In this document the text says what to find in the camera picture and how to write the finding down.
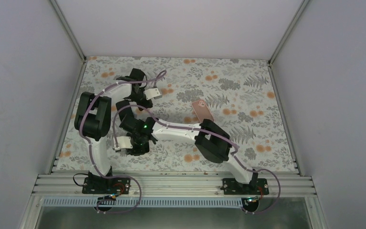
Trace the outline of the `pink phone case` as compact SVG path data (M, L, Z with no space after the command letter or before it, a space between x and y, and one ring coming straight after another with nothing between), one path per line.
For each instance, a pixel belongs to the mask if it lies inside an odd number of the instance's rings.
M192 108L199 122L202 123L205 119L214 121L214 117L203 99L192 102Z

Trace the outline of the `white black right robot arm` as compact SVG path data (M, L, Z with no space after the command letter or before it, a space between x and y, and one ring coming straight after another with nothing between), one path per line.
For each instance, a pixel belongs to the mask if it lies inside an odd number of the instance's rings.
M121 121L119 127L127 133L114 137L117 151L126 149L128 155L141 156L150 151L150 143L163 140L192 143L206 160L227 167L244 194L251 194L257 189L258 173L239 161L236 157L238 145L214 121L204 119L199 124L171 123L153 114L143 121L135 118L132 107L128 101L116 103L116 115Z

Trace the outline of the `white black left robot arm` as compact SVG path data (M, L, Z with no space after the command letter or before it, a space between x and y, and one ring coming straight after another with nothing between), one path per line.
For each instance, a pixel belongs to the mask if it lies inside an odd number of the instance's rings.
M117 78L114 84L98 94L81 94L74 127L87 144L91 160L91 168L81 184L84 194L128 193L131 179L112 176L105 138L113 127L112 106L115 106L118 111L116 117L121 121L120 128L127 132L126 136L113 137L116 149L126 149L133 156L149 152L149 141L156 141L150 132L155 121L136 119L130 106L131 102L136 103L140 110L153 106L152 99L159 96L159 90L142 86L148 82L142 70L133 68L130 75Z

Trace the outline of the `floral patterned table mat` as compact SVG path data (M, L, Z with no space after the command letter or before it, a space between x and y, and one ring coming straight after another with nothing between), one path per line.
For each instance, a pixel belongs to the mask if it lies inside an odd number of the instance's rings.
M88 148L74 128L82 92L98 93L132 68L149 79L167 70L157 82L162 98L153 100L152 113L163 120L196 124L192 102L203 99L216 124L239 146L236 156L247 167L273 172L296 172L274 88L265 60L193 59L161 57L88 57L77 102L56 165L56 170L88 170ZM225 172L206 160L191 143L162 141L143 156L116 153L112 129L106 139L114 170L156 172Z

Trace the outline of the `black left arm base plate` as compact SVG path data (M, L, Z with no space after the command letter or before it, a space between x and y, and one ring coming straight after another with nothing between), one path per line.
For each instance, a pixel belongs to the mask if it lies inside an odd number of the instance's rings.
M87 177L84 180L83 194L129 194L131 179L119 177L105 179L102 177Z

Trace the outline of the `aluminium front rail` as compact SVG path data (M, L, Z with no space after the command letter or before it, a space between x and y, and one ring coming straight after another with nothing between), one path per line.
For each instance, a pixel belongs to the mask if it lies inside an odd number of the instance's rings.
M140 185L143 197L221 197L224 193L220 189L222 179L231 177L229 173L204 174L156 172L130 174L137 182L132 182L129 191L131 197L139 195ZM269 196L275 197L313 197L317 195L311 177L301 177L294 173L259 173L260 178L267 180ZM49 175L38 175L32 189L34 196L80 196L83 175L74 172L60 171Z

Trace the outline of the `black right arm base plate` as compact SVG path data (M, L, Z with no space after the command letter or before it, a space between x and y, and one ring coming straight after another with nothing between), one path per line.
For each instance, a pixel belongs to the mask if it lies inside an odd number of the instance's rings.
M269 195L268 183L265 178L258 178L249 184L237 182L234 178L224 178L220 190L225 195Z

